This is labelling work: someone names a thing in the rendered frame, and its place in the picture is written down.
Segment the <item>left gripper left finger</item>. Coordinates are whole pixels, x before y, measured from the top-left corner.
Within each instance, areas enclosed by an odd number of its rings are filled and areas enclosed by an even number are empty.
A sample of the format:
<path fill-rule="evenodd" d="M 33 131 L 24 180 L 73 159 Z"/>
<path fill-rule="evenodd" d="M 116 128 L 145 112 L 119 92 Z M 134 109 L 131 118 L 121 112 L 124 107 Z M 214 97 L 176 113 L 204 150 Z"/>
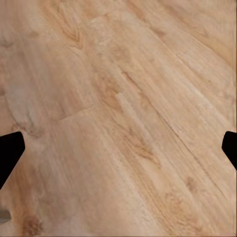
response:
<path fill-rule="evenodd" d="M 0 190 L 25 151 L 20 131 L 0 137 Z"/>

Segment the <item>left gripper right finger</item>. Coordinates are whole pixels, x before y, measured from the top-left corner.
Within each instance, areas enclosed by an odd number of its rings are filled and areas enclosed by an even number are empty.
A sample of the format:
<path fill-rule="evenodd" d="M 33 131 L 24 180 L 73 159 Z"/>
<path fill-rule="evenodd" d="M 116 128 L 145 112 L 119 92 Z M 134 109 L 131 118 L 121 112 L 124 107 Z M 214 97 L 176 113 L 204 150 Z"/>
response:
<path fill-rule="evenodd" d="M 222 150 L 237 170 L 237 133 L 230 131 L 225 133 Z"/>

